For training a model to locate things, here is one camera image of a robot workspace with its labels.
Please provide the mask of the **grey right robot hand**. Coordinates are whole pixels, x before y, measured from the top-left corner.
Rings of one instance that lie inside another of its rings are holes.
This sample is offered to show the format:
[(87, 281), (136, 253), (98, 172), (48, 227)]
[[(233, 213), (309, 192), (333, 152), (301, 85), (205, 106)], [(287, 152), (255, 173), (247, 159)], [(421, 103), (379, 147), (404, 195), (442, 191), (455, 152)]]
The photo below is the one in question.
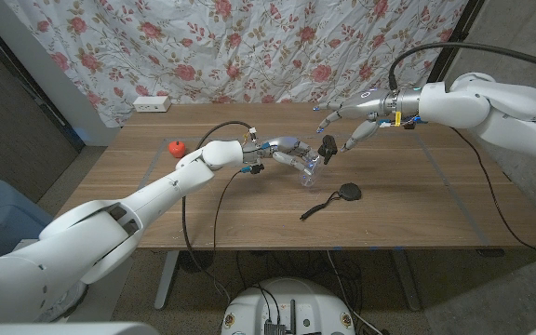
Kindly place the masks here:
[(354, 94), (346, 100), (331, 100), (319, 103), (314, 110), (330, 111), (330, 114), (321, 121), (316, 132), (323, 132), (331, 123), (340, 119), (363, 119), (364, 122), (355, 129), (341, 148), (342, 152), (350, 151), (359, 142), (370, 138), (377, 132), (379, 128), (377, 118), (386, 114), (385, 101), (390, 94), (389, 90), (369, 88)]

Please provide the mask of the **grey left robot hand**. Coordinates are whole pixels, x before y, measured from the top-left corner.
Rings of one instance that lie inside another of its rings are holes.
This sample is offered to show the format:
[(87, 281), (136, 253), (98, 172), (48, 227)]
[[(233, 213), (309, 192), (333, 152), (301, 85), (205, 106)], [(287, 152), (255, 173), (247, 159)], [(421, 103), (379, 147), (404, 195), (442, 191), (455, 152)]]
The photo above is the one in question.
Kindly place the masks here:
[(243, 163), (259, 165), (263, 158), (296, 168), (306, 176), (313, 176), (320, 165), (320, 155), (309, 144), (295, 137), (277, 137), (263, 142), (252, 142), (242, 147)]

